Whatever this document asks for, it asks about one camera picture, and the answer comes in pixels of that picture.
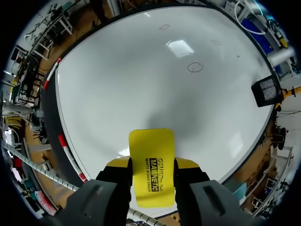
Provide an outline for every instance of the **wall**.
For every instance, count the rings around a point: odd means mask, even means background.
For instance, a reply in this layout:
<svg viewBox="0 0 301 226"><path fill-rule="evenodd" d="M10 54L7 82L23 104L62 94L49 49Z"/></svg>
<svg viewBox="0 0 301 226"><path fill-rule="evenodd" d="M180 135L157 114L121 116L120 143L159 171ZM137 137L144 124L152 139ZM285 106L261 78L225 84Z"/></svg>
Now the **wall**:
<svg viewBox="0 0 301 226"><path fill-rule="evenodd" d="M291 89L292 86L301 86L301 77L292 77L281 82L281 87ZM296 97L290 96L283 102L282 110L299 110L301 111L301 94L296 94ZM289 173L286 181L292 181L295 171L298 169L301 160L301 113L288 115L277 120L277 125L285 127L289 132L286 135L285 146L293 147L293 156L289 165Z"/></svg>

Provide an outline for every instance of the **cable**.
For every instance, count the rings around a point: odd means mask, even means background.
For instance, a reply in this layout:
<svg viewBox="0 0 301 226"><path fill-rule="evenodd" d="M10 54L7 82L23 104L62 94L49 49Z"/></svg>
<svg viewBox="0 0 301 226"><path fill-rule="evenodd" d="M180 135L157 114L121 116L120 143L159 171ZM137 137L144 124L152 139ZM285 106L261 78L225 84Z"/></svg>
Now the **cable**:
<svg viewBox="0 0 301 226"><path fill-rule="evenodd" d="M287 111L281 110L281 112L301 112L301 111L300 110L287 110Z"/></svg>
<svg viewBox="0 0 301 226"><path fill-rule="evenodd" d="M128 2L132 7L137 8L136 6L134 6L134 5L130 2L130 0L127 0L127 2Z"/></svg>
<svg viewBox="0 0 301 226"><path fill-rule="evenodd" d="M50 171L47 171L47 170L44 170L42 169L41 167L39 167L38 164L34 163L33 161L31 161L30 159L26 158L24 155L22 155L20 152L18 152L13 146L5 143L5 142L2 142L2 146L7 149L9 152L11 152L13 155L17 156L20 160L22 160L25 164L29 165L31 168L35 169L37 172L45 175L46 177L48 177L49 179L57 182L58 184L72 190L72 191L77 191L79 188L68 183L67 181L57 177L56 175L54 174L51 174ZM165 224L161 223L160 221L154 219L154 218L151 218L137 210L134 210L132 208L129 208L128 210L128 215L132 216L132 217L135 217L135 218L138 218L140 219L141 221L151 225L151 226L164 226Z"/></svg>
<svg viewBox="0 0 301 226"><path fill-rule="evenodd" d="M22 119L24 119L24 121L25 122L27 122L30 126L32 126L32 123L23 115L23 114L21 114L21 113L19 113L19 112L15 112L15 111L11 111L11 112L13 112L14 114L17 114L17 115L19 115ZM33 130L33 132L36 132L36 133L38 133L39 131L36 131L34 128L33 128L33 126L31 127L31 129Z"/></svg>
<svg viewBox="0 0 301 226"><path fill-rule="evenodd" d="M15 117L15 116L20 116L19 114L3 114L2 115L3 117Z"/></svg>
<svg viewBox="0 0 301 226"><path fill-rule="evenodd" d="M7 149L8 151L10 151L13 155L17 156L20 160L22 160L24 163L26 163L27 165L29 165L31 168L35 169L37 172L45 175L46 177L48 177L49 179L57 182L58 184L72 190L72 191L77 191L78 187L68 183L67 181L57 177L54 174L51 174L50 171L44 170L41 167L39 167L38 164L34 163L33 161L31 161L30 159L26 158L24 155L22 155L21 153L19 153L18 151L15 150L15 148L11 145L6 144L5 142L2 142L2 146Z"/></svg>
<svg viewBox="0 0 301 226"><path fill-rule="evenodd" d="M277 119L281 119L281 118L286 117L288 115L294 115L294 114L297 114L297 113L300 113L300 111L296 111L296 112L292 112L292 113L280 113L280 116L278 116Z"/></svg>
<svg viewBox="0 0 301 226"><path fill-rule="evenodd" d="M238 20L238 17L237 17L237 14L236 14L236 9L237 9L237 6L239 5L241 0L238 0L238 2L235 4L235 7L234 7L234 15L235 15L235 18L236 18L236 21L238 22L238 24L243 28L245 29L246 31L250 32L250 33L253 33L253 34L258 34L258 35L264 35L265 32L254 32L254 31L251 31L247 28L245 28L241 23L240 21Z"/></svg>
<svg viewBox="0 0 301 226"><path fill-rule="evenodd" d="M123 12L122 0L119 0L119 4L120 4L120 9L121 9L121 12Z"/></svg>
<svg viewBox="0 0 301 226"><path fill-rule="evenodd" d="M134 210L132 208L128 209L128 213L129 216L134 217L134 218L138 218L139 220L143 221L144 223L150 225L150 226L165 226L164 223L158 221L157 219L151 218L147 215L145 215L144 213L141 213L137 210Z"/></svg>
<svg viewBox="0 0 301 226"><path fill-rule="evenodd" d="M44 71L44 72L47 72L47 71L50 70L50 68L49 68L49 69L43 69L43 68L41 68L41 67L39 67L39 69L40 69L41 71Z"/></svg>
<svg viewBox="0 0 301 226"><path fill-rule="evenodd" d="M37 63L39 64L39 61L37 60L36 57L32 56L31 54L28 54L28 56L32 57L33 59L35 59L37 61Z"/></svg>
<svg viewBox="0 0 301 226"><path fill-rule="evenodd" d="M21 124L14 124L14 123L6 123L5 125L7 125L7 126L19 126L19 127L22 126Z"/></svg>
<svg viewBox="0 0 301 226"><path fill-rule="evenodd" d="M17 134L17 132L13 128L10 128L10 129L17 135L18 143L17 143L17 145L14 145L14 147L17 147L20 144L20 137L19 137L19 135Z"/></svg>

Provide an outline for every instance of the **yellow whiteboard eraser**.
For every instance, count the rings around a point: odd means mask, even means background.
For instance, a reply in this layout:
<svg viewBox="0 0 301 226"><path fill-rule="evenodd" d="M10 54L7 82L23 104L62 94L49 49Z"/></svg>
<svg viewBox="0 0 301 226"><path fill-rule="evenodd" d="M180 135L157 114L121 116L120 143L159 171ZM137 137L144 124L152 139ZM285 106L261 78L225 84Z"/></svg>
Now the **yellow whiteboard eraser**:
<svg viewBox="0 0 301 226"><path fill-rule="evenodd" d="M143 208L174 204L174 133L170 129L134 130L129 135L137 204Z"/></svg>

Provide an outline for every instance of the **shelf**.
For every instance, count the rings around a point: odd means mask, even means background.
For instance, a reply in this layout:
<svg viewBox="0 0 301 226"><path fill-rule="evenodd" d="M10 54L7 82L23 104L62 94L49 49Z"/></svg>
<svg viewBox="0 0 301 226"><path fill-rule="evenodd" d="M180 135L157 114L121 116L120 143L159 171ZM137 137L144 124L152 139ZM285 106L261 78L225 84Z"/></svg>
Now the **shelf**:
<svg viewBox="0 0 301 226"><path fill-rule="evenodd" d="M28 203L27 199L22 195L22 188L13 180L12 181L16 190L18 191L18 195L21 197L21 199L23 200L24 204L26 205L26 207L29 209L29 211L37 218L37 219L40 219L43 217L43 213L44 213L44 210L41 209L39 207L40 210L38 211L35 211L32 206Z"/></svg>
<svg viewBox="0 0 301 226"><path fill-rule="evenodd" d="M266 24L266 21L263 21L263 19L261 17L255 16L254 20L252 22L260 31L265 29L265 26L263 24ZM267 39L267 41L269 42L269 44L271 45L273 50L278 50L280 47L282 47L279 40L277 39L277 37L275 36L274 32L271 29L268 28L268 31L266 32L264 37ZM285 77L289 73L295 74L293 72L292 67L291 67L291 60L290 59L288 59L285 62L281 63L279 65L279 67L281 69L281 74L278 75L279 79L282 79L283 77Z"/></svg>
<svg viewBox="0 0 301 226"><path fill-rule="evenodd" d="M260 211L269 204L269 202L272 200L272 198L276 196L275 194L277 193L279 186L281 185L281 182L284 180L284 174L289 166L291 156L292 156L292 149L290 150L290 153L286 159L285 167L279 177L279 180L276 182L276 184L275 184L274 188L272 189L272 191L270 192L270 194L263 201L263 203L260 205L260 207L253 213L252 216L256 216L258 213L260 213Z"/></svg>
<svg viewBox="0 0 301 226"><path fill-rule="evenodd" d="M25 149L25 153L26 153L26 157L30 159L30 155L29 155L29 151L28 151L28 147L25 141L25 138L23 138L23 145L24 145L24 149ZM55 205L55 203L53 202L53 200L50 198L50 196L47 194L46 189L44 188L43 184L39 181L39 178L37 176L38 172L36 172L35 170L31 169L30 170L33 172L33 177L35 178L36 182L39 184L40 186L40 190L45 194L45 196L48 198L48 200L50 201L50 203L53 205L53 207L58 210L57 206Z"/></svg>

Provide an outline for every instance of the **white cable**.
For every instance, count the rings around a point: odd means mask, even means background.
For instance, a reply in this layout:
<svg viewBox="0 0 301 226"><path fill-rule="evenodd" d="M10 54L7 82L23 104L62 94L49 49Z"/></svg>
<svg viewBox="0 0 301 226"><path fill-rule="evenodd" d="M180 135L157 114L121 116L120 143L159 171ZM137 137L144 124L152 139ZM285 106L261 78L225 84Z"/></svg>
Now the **white cable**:
<svg viewBox="0 0 301 226"><path fill-rule="evenodd" d="M235 15L235 18L236 18L236 21L238 22L238 24L243 28L245 29L246 31L250 32L250 33L253 33L253 34L258 34L258 35L264 35L265 32L254 32L254 31L251 31L247 28L245 28L241 23L240 21L238 20L238 17L237 17L237 14L236 14L236 9L237 9L237 6L239 5L241 0L238 0L238 2L235 4L235 7L234 7L234 15Z"/></svg>
<svg viewBox="0 0 301 226"><path fill-rule="evenodd" d="M134 8L137 8L136 6L134 6L129 0L127 0L127 2Z"/></svg>
<svg viewBox="0 0 301 226"><path fill-rule="evenodd" d="M39 167L38 164L34 163L33 161L31 161L30 159L26 158L24 155L22 155L21 153L19 153L18 151L15 150L15 148L11 145L6 144L5 142L2 142L2 146L7 149L8 151L10 151L13 155L17 156L20 160L22 160L24 163L26 163L27 165L29 165L31 168L35 169L36 171L38 171L39 173L45 175L46 177L48 177L49 179L57 182L58 184L72 190L72 191L77 191L78 187L68 183L67 181L57 177L54 174L51 174L50 171L44 170L41 167Z"/></svg>
<svg viewBox="0 0 301 226"><path fill-rule="evenodd" d="M10 128L12 131L14 131L14 133L17 135L17 138L18 138L18 143L16 145L14 145L14 147L17 147L19 144L20 144L20 137L19 135L17 134L17 132L13 129L13 128Z"/></svg>
<svg viewBox="0 0 301 226"><path fill-rule="evenodd" d="M127 215L130 216L130 217L137 218L137 219L143 221L144 223L147 223L150 226L154 226L154 225L156 225L156 226L165 226L164 223L156 220L155 218L151 218L151 217L145 215L144 213L141 213L141 212L139 212L137 210L134 210L132 208L128 209Z"/></svg>
<svg viewBox="0 0 301 226"><path fill-rule="evenodd" d="M7 125L7 126L22 126L22 125L20 125L20 124L14 124L14 123L6 123L5 125Z"/></svg>
<svg viewBox="0 0 301 226"><path fill-rule="evenodd" d="M19 116L18 114L3 114L3 117L16 117Z"/></svg>
<svg viewBox="0 0 301 226"><path fill-rule="evenodd" d="M20 160L22 160L25 164L29 165L31 168L33 168L34 170L36 170L37 172L45 175L46 177L48 177L49 179L57 182L58 184L72 190L72 191L77 191L79 188L68 183L67 181L57 177L56 175L54 174L51 174L49 171L47 170L44 170L42 169L41 167L39 167L38 164L34 163L33 161L31 161L30 159L26 158L24 155L22 155L20 152L16 151L16 149L5 143L5 142L2 142L2 146L7 149L8 151L10 151L13 155L17 156ZM128 213L127 213L129 216L133 216L134 218L138 218L139 220L149 224L150 226L165 226L164 223L160 222L160 221L157 221L156 219L154 218L151 218L137 210L134 210L132 208L129 208L128 210Z"/></svg>
<svg viewBox="0 0 301 226"><path fill-rule="evenodd" d="M26 113L26 114L24 114L24 115L21 114L21 113L19 113L19 112L15 112L15 111L11 111L11 112L13 112L14 114L19 115L25 122L27 122L30 126L32 126L32 123L25 117L25 115L31 114L32 112ZM39 133L39 131L36 131L36 130L33 128L33 126L31 127L31 130L32 130L33 132L35 132L35 133Z"/></svg>
<svg viewBox="0 0 301 226"><path fill-rule="evenodd" d="M122 2L122 0L119 0L121 12L123 12Z"/></svg>
<svg viewBox="0 0 301 226"><path fill-rule="evenodd" d="M31 113L33 113L33 111L31 111L31 112L28 112L28 113L24 113L24 114L22 114L23 116L25 116L25 115L28 115L28 114L31 114ZM17 114L3 114L2 116L17 116L17 115L20 115L20 113L18 112Z"/></svg>

